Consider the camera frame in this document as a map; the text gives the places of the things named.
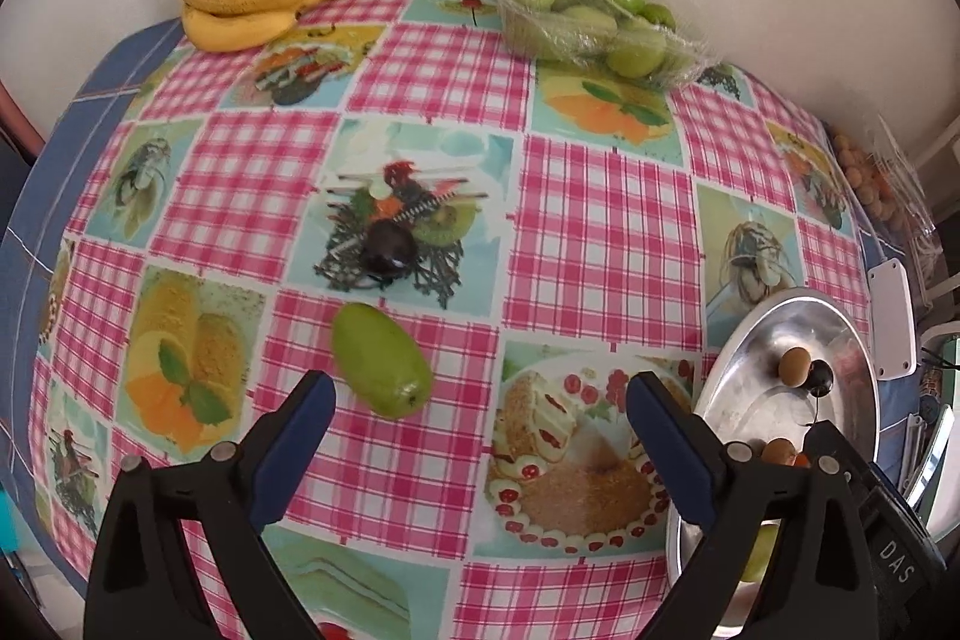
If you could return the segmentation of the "clear tray of green fruits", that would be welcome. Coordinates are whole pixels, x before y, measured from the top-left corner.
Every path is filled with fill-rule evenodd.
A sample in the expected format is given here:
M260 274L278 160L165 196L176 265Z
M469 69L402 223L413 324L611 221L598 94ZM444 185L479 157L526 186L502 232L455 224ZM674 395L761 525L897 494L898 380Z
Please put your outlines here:
M529 60L672 89L719 62L690 0L496 0L506 46Z

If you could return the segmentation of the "clear box of nuts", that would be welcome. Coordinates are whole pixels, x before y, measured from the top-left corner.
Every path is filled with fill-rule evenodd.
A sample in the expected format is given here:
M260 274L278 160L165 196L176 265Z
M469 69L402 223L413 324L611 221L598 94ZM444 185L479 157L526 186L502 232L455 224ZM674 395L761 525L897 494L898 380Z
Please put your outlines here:
M918 174L887 122L877 113L867 113L856 128L837 124L825 128L836 162L872 230L903 250L918 280L929 283L942 257L942 244Z

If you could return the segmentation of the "dark plum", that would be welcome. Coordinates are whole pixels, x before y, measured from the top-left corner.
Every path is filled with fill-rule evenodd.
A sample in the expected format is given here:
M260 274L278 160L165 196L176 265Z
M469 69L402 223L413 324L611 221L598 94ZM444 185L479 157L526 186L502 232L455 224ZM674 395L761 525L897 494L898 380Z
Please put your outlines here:
M366 230L359 264L375 280L404 278L418 255L415 237L405 226L389 220L374 221Z
M826 360L815 359L809 365L809 372L802 383L802 390L814 398L823 398L832 393L835 374Z

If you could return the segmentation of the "pink checkered tablecloth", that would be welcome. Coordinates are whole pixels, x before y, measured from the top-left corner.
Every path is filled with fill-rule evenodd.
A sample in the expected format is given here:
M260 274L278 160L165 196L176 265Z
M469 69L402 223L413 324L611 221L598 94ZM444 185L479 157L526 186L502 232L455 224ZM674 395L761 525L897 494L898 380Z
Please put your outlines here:
M366 230L416 262L375 280ZM817 120L719 67L662 94L506 52L490 0L340 0L263 50L184 38L68 218L28 406L37 516L85 576L122 459L199 458L332 370L343 304L433 370L348 388L268 544L338 638L630 638L665 590L669 500L623 414L695 393L760 301L869 321Z

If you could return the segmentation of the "green round fruit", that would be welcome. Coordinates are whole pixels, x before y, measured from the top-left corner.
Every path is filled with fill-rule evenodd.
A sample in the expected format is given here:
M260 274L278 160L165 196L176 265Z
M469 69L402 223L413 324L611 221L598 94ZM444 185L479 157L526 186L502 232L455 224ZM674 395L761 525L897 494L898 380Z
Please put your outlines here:
M776 521L763 523L755 537L754 547L748 554L740 580L743 583L760 583L770 565L771 555L778 539L779 525Z

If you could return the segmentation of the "white plastic box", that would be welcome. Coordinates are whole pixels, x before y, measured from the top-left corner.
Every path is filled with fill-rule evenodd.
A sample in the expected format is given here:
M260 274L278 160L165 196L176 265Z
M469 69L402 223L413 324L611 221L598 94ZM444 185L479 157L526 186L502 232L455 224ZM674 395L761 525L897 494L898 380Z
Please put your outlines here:
M878 381L908 377L918 364L913 299L900 260L867 271L871 298L872 362Z

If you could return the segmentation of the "large steel basin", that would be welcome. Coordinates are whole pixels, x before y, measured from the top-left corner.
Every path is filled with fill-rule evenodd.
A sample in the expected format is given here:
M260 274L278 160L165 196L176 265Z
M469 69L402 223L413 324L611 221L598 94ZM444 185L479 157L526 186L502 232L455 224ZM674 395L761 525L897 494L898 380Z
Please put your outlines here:
M779 359L793 347L830 365L835 383L827 396L815 399L779 380ZM827 419L859 456L877 456L880 404L869 351L850 317L814 289L776 292L736 326L693 413L721 442L747 443L755 452L775 438L800 448L809 427Z

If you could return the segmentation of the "brown kiwi fruit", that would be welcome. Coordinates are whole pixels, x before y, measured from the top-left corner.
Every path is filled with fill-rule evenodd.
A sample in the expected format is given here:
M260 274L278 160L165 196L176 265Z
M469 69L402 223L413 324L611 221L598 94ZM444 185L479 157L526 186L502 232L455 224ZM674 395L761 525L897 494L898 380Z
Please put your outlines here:
M788 388L799 388L807 380L811 364L811 353L805 347L791 347L779 358L779 381Z
M761 450L761 461L779 466L793 466L796 463L797 450L789 438L773 438L765 443Z

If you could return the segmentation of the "smartphone in clear case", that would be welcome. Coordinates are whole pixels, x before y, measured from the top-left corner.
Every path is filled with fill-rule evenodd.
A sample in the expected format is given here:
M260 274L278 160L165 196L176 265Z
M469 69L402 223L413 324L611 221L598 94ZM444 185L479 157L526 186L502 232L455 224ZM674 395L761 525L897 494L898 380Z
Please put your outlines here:
M903 495L912 509L918 509L921 498L935 475L935 470L939 468L942 456L949 445L954 422L953 409L948 404L940 404L931 435L926 442L919 443L918 461L916 466L907 473Z

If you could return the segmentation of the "green mango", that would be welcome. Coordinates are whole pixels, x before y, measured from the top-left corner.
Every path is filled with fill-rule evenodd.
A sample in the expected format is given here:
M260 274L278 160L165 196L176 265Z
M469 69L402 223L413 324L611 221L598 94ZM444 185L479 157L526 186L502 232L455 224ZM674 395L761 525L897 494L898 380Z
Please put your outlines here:
M331 349L338 375L379 416L411 416L433 393L433 370L415 339L379 308L343 304L332 320Z

